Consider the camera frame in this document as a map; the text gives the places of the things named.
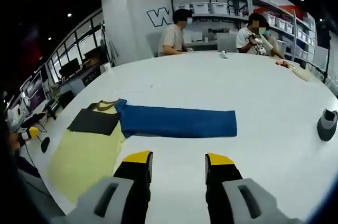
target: cable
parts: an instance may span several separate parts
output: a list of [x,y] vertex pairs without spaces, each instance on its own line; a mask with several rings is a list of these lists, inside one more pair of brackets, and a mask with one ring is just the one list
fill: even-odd
[[38,189],[37,187],[35,187],[34,185],[32,185],[30,182],[28,182],[28,181],[26,180],[26,178],[25,178],[22,174],[20,174],[19,172],[18,172],[18,174],[19,174],[19,175],[22,177],[22,179],[23,179],[27,184],[29,184],[31,187],[33,187],[33,188],[36,189],[37,191],[41,192],[42,194],[46,195],[47,197],[53,198],[51,195],[46,194],[45,192],[41,191],[40,189]]
[[33,162],[32,158],[31,158],[31,155],[30,155],[30,153],[29,153],[29,151],[28,151],[28,147],[27,147],[27,144],[26,144],[26,143],[25,143],[25,147],[26,147],[26,150],[27,150],[28,156],[30,157],[30,159],[31,159],[31,162],[32,162],[33,166],[36,168],[36,166],[34,165],[34,162]]

